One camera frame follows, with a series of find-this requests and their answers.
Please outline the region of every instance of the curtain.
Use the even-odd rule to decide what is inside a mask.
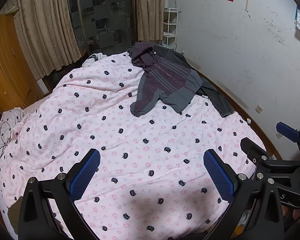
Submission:
[[[67,0],[8,0],[0,13],[14,6],[19,43],[36,80],[81,57]]]
[[[138,40],[163,38],[164,0],[137,0]]]

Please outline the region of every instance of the wooden cabinet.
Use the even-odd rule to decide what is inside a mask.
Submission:
[[[0,111],[24,109],[43,98],[22,53],[12,15],[0,15]]]

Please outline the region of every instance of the wall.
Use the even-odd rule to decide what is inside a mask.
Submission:
[[[174,0],[168,0],[174,7]],[[283,159],[297,145],[276,136],[300,129],[300,31],[293,0],[177,0],[177,51],[225,90],[261,127]],[[263,107],[261,114],[255,111]]]

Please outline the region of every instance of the beige curtain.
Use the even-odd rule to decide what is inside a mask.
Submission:
[[[164,0],[137,0],[138,40],[163,38]]]
[[[36,79],[80,57],[71,27],[67,0],[8,0],[0,13],[14,6],[18,39]]]

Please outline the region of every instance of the baseboard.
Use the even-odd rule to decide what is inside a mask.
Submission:
[[[234,108],[234,110],[241,115],[241,117],[244,120],[250,119],[251,120],[251,124],[250,127],[252,128],[252,130],[254,130],[254,132],[259,136],[259,138],[261,139],[261,141],[263,142],[263,144],[265,145],[266,151],[270,154],[270,155],[274,155],[277,160],[282,160],[282,157],[280,156],[279,152],[277,151],[277,149],[274,147],[274,145],[272,144],[272,142],[270,141],[270,139],[266,136],[266,134],[262,131],[262,129],[257,125],[257,123],[251,118],[251,116],[249,116],[247,114],[247,112],[231,97],[229,96],[223,89],[221,89],[218,85],[216,85],[214,82],[212,82],[209,78],[207,78],[205,75],[203,75],[201,72],[199,72],[196,68],[194,68],[194,63],[191,62],[191,60],[189,60],[188,58],[186,59],[187,62],[192,66],[192,68],[197,71],[197,73],[199,74],[199,76],[204,77],[206,80],[208,80],[212,85],[214,85],[216,87],[216,89],[225,96],[225,98],[229,101],[229,103],[232,105],[232,107]]]

